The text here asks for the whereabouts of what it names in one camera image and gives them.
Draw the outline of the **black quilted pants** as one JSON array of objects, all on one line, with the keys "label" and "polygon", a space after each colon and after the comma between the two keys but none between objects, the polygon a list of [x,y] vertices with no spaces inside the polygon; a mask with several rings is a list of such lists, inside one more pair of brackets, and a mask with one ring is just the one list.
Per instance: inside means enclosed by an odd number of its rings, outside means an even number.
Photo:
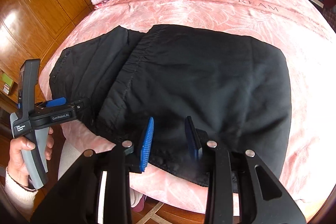
[{"label": "black quilted pants", "polygon": [[116,27],[66,48],[50,73],[53,98],[89,98],[81,122],[113,143],[136,140],[154,118],[152,165],[207,186],[191,164],[185,119],[226,149],[254,150],[280,176],[291,122],[286,59],[250,36],[162,24]]}]

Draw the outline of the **wooden wardrobe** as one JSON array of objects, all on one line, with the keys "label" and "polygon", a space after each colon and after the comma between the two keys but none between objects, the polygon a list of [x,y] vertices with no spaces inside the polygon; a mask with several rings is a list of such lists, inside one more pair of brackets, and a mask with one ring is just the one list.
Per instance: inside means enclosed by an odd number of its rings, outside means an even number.
[{"label": "wooden wardrobe", "polygon": [[45,67],[61,43],[91,12],[91,0],[1,0],[1,73],[14,82],[1,98],[17,102],[19,69],[26,59]]}]

